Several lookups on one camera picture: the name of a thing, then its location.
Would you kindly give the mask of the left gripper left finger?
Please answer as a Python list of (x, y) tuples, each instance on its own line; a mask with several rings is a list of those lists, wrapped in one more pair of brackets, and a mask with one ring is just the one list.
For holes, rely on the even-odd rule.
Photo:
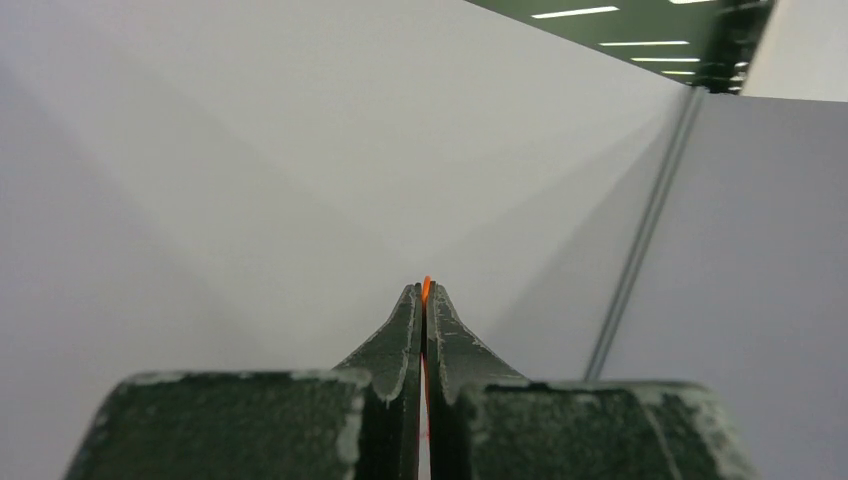
[(151, 371), (105, 397), (69, 479), (414, 479), (422, 288), (330, 369)]

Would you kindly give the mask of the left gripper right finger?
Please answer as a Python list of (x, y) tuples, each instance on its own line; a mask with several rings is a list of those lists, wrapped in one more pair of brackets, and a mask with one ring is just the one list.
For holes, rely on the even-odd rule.
[(436, 479), (754, 479), (715, 394), (678, 381), (535, 381), (423, 288)]

